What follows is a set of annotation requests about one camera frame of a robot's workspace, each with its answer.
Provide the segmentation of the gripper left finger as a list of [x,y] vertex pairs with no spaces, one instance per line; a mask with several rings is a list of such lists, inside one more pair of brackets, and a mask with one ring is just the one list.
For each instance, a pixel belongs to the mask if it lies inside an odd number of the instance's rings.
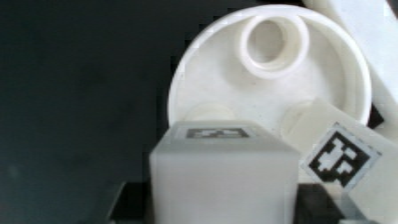
[[100,195],[100,224],[119,224],[132,220],[126,198],[126,182],[108,182]]

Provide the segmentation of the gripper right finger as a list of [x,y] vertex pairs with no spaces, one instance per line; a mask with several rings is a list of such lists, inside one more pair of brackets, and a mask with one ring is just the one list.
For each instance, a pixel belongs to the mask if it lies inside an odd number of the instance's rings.
[[332,184],[300,185],[300,224],[379,224],[361,212],[343,188]]

